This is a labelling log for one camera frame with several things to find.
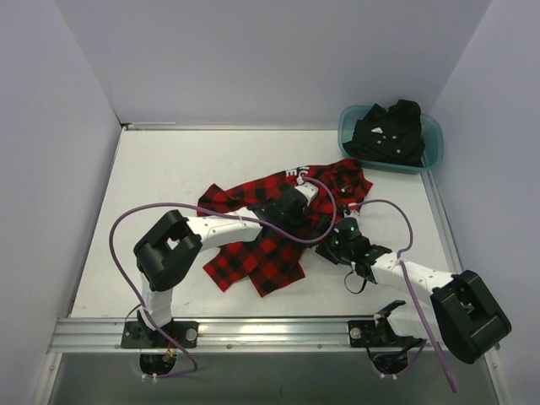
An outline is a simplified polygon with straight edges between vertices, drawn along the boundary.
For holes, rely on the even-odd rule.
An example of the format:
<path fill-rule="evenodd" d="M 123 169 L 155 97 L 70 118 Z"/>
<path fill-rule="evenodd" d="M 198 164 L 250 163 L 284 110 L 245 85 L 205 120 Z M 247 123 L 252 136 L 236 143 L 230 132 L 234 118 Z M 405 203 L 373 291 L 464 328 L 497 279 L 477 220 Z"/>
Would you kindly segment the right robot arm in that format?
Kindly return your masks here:
<path fill-rule="evenodd" d="M 350 267 L 374 285 L 393 288 L 430 307 L 428 324 L 435 339 L 460 361 L 472 364 L 512 330 L 487 284 L 477 273 L 448 273 L 399 257 L 385 246 L 372 244 L 353 217 L 339 220 L 316 248 L 328 261 Z"/>

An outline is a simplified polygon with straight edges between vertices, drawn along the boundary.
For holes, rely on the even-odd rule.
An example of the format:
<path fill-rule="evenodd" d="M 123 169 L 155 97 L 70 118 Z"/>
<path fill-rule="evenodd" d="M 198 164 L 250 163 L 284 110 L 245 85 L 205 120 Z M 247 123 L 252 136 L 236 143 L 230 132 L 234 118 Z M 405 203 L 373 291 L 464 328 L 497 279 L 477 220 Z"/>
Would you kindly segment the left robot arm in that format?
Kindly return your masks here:
<path fill-rule="evenodd" d="M 152 347 L 168 342 L 173 289 L 200 252 L 253 242 L 266 230 L 291 235 L 290 226 L 300 223 L 318 192 L 317 186 L 305 183 L 260 208 L 204 213 L 202 217 L 185 217 L 177 210 L 165 213 L 133 248 L 142 280 L 141 338 Z"/>

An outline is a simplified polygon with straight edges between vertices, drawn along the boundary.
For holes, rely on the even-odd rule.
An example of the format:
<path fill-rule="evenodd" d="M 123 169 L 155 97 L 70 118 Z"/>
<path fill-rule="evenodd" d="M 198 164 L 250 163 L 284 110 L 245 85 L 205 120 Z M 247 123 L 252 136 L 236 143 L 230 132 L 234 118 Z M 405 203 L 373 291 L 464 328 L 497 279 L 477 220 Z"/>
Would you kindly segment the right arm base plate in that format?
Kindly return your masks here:
<path fill-rule="evenodd" d="M 352 348 L 413 348 L 424 340 L 412 336 L 398 336 L 387 321 L 348 321 L 348 340 Z"/>

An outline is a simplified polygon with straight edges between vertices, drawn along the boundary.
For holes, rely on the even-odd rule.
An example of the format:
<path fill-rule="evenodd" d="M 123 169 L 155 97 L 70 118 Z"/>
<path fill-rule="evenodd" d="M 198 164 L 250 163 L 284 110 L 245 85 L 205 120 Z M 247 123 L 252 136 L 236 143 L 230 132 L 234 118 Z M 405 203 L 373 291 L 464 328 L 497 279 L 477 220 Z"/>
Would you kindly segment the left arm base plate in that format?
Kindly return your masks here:
<path fill-rule="evenodd" d="M 184 348 L 197 346 L 199 324 L 195 321 L 171 321 L 164 332 Z M 141 321 L 127 321 L 121 336 L 121 348 L 171 348 L 172 343 L 162 333 L 151 330 Z"/>

